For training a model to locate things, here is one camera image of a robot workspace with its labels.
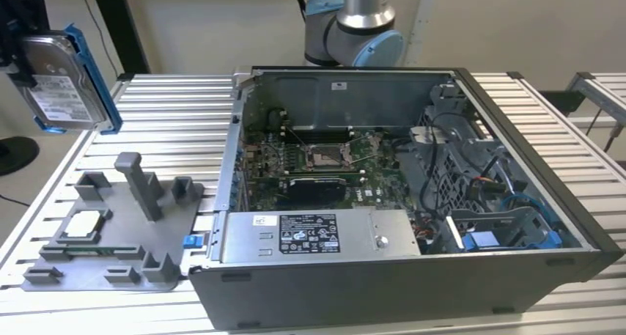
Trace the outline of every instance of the white wall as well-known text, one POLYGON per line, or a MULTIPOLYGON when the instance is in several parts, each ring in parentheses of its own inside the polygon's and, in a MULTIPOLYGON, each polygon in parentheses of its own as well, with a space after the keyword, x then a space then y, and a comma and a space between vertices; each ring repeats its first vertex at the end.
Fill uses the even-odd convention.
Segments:
POLYGON ((625 27, 623 0, 435 0, 418 63, 563 89, 577 71, 626 72, 625 27))
MULTIPOLYGON (((121 70, 115 48, 108 37, 104 22, 100 18, 100 11, 93 0, 88 0, 92 6, 93 14, 96 15, 97 23, 103 26, 104 41, 108 44, 112 60, 116 67, 121 70)), ((85 3, 83 0, 45 0, 48 9, 49 25, 52 29, 63 29, 69 23, 75 23, 76 27, 83 30, 87 41, 89 43, 89 50, 96 59, 100 67, 104 80, 111 86, 115 82, 115 74, 108 60, 104 56, 104 49, 100 42, 96 26, 91 20, 87 12, 85 3)), ((13 84, 5 75, 0 74, 0 138, 7 136, 37 136, 43 132, 32 122, 31 109, 19 95, 13 84)))
MULTIPOLYGON (((295 0, 128 0, 152 72, 231 73, 239 65, 300 65, 295 0)), ((410 34, 419 0, 391 0, 410 34)))

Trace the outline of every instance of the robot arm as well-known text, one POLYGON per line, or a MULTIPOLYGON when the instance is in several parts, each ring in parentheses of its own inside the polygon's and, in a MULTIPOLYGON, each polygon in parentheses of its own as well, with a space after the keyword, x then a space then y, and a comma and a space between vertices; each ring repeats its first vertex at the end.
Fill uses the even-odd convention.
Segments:
POLYGON ((311 65, 392 67, 404 40, 390 0, 308 0, 306 52, 311 65))
POLYGON ((44 0, 0 0, 0 70, 44 131, 117 133, 121 118, 83 33, 72 25, 51 30, 44 0))

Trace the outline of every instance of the power supply label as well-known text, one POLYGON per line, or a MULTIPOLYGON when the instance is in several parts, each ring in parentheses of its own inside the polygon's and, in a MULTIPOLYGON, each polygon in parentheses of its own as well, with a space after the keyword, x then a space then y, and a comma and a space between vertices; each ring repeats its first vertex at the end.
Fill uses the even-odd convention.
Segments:
POLYGON ((335 214, 280 216, 280 252, 339 253, 339 228, 335 214))

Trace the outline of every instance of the blue tab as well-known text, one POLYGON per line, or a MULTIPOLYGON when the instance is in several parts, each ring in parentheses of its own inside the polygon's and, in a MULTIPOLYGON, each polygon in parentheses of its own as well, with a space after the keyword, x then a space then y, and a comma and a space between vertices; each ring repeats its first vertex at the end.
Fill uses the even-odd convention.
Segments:
POLYGON ((204 238, 202 235, 187 235, 183 239, 184 249, 200 249, 203 248, 204 238))

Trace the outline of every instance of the hard drive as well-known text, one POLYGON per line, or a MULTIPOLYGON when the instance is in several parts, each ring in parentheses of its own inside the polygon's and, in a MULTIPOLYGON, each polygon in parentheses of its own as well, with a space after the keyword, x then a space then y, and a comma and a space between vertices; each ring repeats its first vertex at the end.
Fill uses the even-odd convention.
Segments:
POLYGON ((69 26, 63 32, 25 37, 21 43, 37 85, 20 91, 40 128, 52 133, 117 133, 121 118, 83 33, 69 26))

